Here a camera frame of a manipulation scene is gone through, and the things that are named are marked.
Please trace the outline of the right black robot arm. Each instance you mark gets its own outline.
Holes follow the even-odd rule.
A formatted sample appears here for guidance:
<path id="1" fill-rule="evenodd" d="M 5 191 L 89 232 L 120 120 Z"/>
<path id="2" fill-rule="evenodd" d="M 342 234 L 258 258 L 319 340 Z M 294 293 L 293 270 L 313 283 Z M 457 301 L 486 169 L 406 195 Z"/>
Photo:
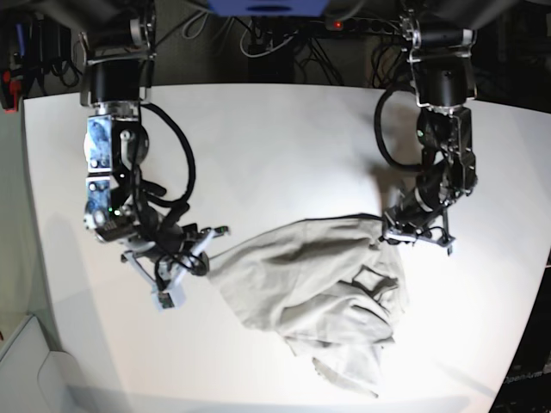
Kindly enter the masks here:
<path id="1" fill-rule="evenodd" d="M 156 11 L 152 1 L 45 1 L 42 14 L 80 30 L 84 77 L 80 103 L 87 119 L 84 227 L 103 243 L 119 242 L 131 264 L 163 307 L 179 300 L 185 274 L 207 272 L 204 249 L 214 230 L 180 226 L 195 187 L 195 158 L 182 129 L 149 102 L 156 58 Z M 166 200 L 165 188 L 144 179 L 149 150 L 142 109 L 175 133 L 188 165 L 183 195 Z"/>

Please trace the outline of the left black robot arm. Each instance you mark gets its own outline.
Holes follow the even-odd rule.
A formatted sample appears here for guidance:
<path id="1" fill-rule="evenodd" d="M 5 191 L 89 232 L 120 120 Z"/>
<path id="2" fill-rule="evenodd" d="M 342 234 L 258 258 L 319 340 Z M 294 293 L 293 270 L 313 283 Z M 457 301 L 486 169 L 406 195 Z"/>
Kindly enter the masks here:
<path id="1" fill-rule="evenodd" d="M 448 210 L 477 183 L 472 112 L 477 96 L 472 49 L 477 32 L 512 8 L 512 1 L 400 1 L 399 31 L 406 43 L 407 80 L 393 81 L 374 112 L 375 142 L 387 164 L 416 176 L 381 215 L 381 240 L 396 245 L 424 241 L 449 250 Z M 383 138 L 382 113 L 396 92 L 409 92 L 420 109 L 416 126 L 419 163 L 400 163 Z"/>

